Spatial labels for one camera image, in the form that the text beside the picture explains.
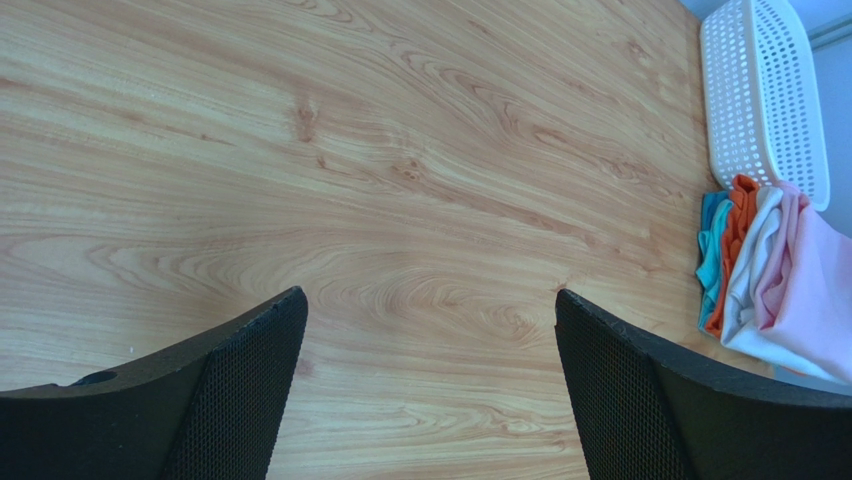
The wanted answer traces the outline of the folded orange t shirt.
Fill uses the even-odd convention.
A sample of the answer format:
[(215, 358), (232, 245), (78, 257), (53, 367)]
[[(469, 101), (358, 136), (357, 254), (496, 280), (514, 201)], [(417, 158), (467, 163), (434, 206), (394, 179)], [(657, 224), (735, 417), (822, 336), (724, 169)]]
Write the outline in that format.
[(752, 178), (738, 174), (733, 179), (733, 189), (728, 200), (732, 203), (725, 217), (724, 230), (719, 240), (720, 247), (720, 286), (712, 313), (702, 324), (703, 330), (721, 338), (724, 324), (725, 295), (731, 279), (733, 267), (742, 249), (748, 228), (757, 213), (757, 194), (760, 185)]

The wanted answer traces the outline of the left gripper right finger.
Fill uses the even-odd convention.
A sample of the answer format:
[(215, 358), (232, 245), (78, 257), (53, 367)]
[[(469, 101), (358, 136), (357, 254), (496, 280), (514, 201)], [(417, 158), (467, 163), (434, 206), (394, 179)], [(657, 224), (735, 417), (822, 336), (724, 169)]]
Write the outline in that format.
[(593, 479), (847, 479), (851, 399), (740, 370), (562, 290), (555, 337)]

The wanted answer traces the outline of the white perforated plastic basket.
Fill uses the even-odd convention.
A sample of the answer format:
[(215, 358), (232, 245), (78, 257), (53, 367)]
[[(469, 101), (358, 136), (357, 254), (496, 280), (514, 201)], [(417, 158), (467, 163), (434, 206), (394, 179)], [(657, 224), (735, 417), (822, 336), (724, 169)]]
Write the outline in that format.
[(709, 165), (732, 188), (786, 181), (818, 211), (831, 199), (814, 60), (787, 1), (728, 1), (700, 28)]

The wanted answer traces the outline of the pink t shirt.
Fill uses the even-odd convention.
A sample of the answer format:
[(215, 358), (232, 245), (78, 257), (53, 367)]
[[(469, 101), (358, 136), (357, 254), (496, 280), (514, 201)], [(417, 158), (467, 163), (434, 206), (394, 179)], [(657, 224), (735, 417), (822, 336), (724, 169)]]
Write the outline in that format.
[(782, 222), (758, 281), (755, 325), (770, 364), (851, 383), (851, 239), (834, 230), (788, 182)]

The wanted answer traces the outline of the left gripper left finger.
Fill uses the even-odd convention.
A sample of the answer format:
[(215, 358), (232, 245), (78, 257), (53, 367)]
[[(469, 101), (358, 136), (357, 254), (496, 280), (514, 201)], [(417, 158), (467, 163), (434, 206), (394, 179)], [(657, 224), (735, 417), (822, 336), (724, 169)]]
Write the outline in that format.
[(1, 395), (5, 479), (263, 479), (308, 319), (290, 288), (67, 385)]

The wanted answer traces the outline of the folded white t shirt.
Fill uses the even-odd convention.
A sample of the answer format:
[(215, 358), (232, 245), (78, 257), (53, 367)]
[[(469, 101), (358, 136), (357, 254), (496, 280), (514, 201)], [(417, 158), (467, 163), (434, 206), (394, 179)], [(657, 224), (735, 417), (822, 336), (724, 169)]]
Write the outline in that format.
[(778, 186), (759, 189), (757, 213), (748, 228), (740, 254), (733, 267), (724, 306), (720, 342), (740, 353), (760, 356), (755, 325), (756, 287), (770, 260), (782, 222), (783, 192)]

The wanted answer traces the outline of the folded teal t shirt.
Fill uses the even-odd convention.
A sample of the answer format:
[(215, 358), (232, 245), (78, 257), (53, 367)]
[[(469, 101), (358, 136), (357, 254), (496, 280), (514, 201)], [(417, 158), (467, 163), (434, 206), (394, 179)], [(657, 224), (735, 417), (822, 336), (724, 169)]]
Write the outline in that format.
[(721, 283), (721, 237), (727, 229), (728, 215), (733, 207), (726, 191), (707, 193), (702, 199), (701, 223), (697, 234), (700, 253), (695, 275), (702, 295), (697, 327), (703, 330), (713, 313)]

